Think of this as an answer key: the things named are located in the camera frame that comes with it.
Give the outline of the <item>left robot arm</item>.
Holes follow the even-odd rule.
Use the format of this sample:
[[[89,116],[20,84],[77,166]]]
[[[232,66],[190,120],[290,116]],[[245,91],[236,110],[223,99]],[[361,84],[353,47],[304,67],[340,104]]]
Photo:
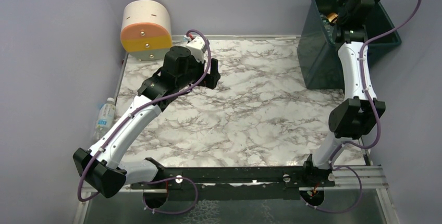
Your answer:
[[[212,59],[209,47],[173,46],[165,54],[164,62],[151,77],[143,81],[137,95],[116,124],[89,149],[77,149],[73,154],[80,181],[77,197],[85,182],[106,198],[114,196],[128,184],[151,182],[158,165],[144,159],[122,163],[125,152],[156,117],[177,97],[195,86],[214,89],[220,79],[218,61]]]

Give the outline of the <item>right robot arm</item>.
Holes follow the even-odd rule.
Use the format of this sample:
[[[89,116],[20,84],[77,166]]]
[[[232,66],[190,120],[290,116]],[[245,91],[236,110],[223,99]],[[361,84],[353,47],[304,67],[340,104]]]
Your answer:
[[[347,146],[380,126],[386,104],[370,78],[369,55],[382,57],[400,43],[381,0],[311,0],[297,48],[309,90],[341,89],[344,97],[328,117],[325,140],[303,164],[306,181],[328,179]]]

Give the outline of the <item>clear bottle green label back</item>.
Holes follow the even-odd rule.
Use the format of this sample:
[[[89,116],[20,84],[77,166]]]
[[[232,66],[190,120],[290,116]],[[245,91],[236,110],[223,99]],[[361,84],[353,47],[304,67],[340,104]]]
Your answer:
[[[328,20],[327,16],[325,14],[320,14],[321,21],[323,23],[323,26],[326,30],[332,29],[333,25]]]

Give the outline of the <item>tall clear bottle blue label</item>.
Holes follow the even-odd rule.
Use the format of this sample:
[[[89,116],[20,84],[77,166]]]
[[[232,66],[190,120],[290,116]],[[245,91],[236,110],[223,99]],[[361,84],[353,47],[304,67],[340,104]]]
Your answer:
[[[111,129],[114,121],[115,111],[115,99],[109,97],[99,111],[93,135],[93,139],[95,141],[101,139]]]

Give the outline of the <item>amber tea bottle red label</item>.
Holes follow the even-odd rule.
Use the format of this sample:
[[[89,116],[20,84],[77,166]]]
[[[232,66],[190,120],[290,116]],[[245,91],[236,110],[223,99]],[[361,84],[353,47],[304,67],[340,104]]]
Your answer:
[[[330,13],[329,15],[326,16],[326,18],[327,18],[327,20],[329,21],[330,24],[334,24],[337,21],[338,14]]]

